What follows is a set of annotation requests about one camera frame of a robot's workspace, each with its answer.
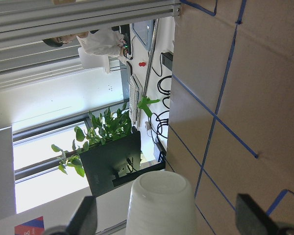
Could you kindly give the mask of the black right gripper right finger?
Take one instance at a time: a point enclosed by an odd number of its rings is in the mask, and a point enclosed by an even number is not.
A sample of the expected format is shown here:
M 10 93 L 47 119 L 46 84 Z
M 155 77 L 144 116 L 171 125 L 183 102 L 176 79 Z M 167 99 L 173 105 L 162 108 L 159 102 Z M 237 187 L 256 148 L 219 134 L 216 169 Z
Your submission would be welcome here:
M 266 215 L 249 194 L 236 198 L 235 223 L 241 235 L 279 235 L 278 226 Z

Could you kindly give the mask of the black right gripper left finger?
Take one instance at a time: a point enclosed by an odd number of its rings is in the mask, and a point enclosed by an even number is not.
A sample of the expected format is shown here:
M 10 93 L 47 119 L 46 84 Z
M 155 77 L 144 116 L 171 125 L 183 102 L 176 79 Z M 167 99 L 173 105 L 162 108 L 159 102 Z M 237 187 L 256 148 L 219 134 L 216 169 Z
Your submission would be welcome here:
M 69 235 L 94 235 L 98 227 L 97 202 L 95 196 L 85 196 L 66 227 Z

